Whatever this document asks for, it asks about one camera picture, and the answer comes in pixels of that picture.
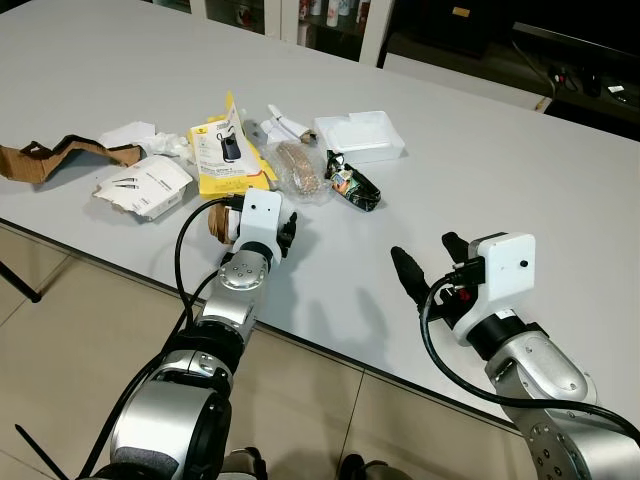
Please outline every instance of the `person's foot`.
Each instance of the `person's foot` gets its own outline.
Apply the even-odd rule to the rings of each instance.
[[[364,466],[364,459],[357,453],[347,455],[340,462],[338,480],[355,480],[355,472]]]

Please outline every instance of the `floor tile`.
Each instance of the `floor tile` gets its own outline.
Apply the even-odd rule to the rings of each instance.
[[[279,338],[287,343],[291,343],[296,347],[303,348],[305,350],[310,351],[311,353],[315,353],[316,355],[320,355],[322,357],[328,358],[329,360],[332,360],[334,362],[341,363],[342,365],[345,365],[347,367],[355,368],[356,370],[363,371],[362,367],[355,365],[353,362],[349,361],[346,357],[340,357],[337,354],[332,354],[331,350],[321,349],[313,343],[307,343],[307,342],[303,343],[302,341],[299,341],[295,336],[286,334],[277,328],[271,327],[270,325],[258,323],[256,325],[256,330],[268,333],[269,335]]]
[[[333,479],[362,372],[254,332],[231,395],[227,449],[256,446],[271,480]]]
[[[162,346],[178,299],[76,260],[0,328],[0,450],[48,471],[22,424],[69,476],[113,403]]]
[[[345,454],[416,480],[535,480],[521,437],[365,374]]]
[[[0,227],[0,261],[32,288],[37,287],[66,258],[66,254]],[[0,325],[25,297],[0,278]]]
[[[5,480],[50,480],[49,477],[0,452],[0,478]]]

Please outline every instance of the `cabinet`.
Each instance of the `cabinet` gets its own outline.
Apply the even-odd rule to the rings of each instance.
[[[372,66],[378,62],[393,9],[393,0],[370,0],[362,7],[360,0],[152,2]]]
[[[387,53],[385,70],[414,77],[443,87],[472,93],[480,97],[491,98],[527,110],[535,110],[543,96],[519,88],[491,82],[483,78],[465,75],[454,70],[441,68],[425,62],[418,62],[393,53]]]

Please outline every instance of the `bottle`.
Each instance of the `bottle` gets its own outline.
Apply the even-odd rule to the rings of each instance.
[[[310,47],[311,45],[311,25],[306,22],[298,23],[298,45]]]
[[[327,26],[338,26],[338,8],[340,7],[340,0],[329,0],[327,6]]]
[[[300,0],[298,7],[298,18],[304,20],[309,13],[309,0]]]
[[[356,23],[358,24],[358,30],[360,30],[360,32],[364,32],[365,26],[367,24],[370,4],[371,0],[360,0],[360,5],[358,5],[358,15],[356,16]]]
[[[338,15],[349,15],[349,0],[340,0]]]
[[[311,15],[322,15],[322,0],[311,0],[311,8],[309,9]]]

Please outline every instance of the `cardboard piece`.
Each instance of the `cardboard piece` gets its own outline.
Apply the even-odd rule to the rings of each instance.
[[[231,210],[225,205],[214,205],[209,209],[209,232],[220,243],[233,245],[238,239],[240,212]]]
[[[44,183],[74,150],[97,153],[127,167],[140,160],[142,154],[137,145],[107,149],[95,140],[67,135],[51,150],[35,141],[21,150],[0,145],[0,175],[19,182]]]

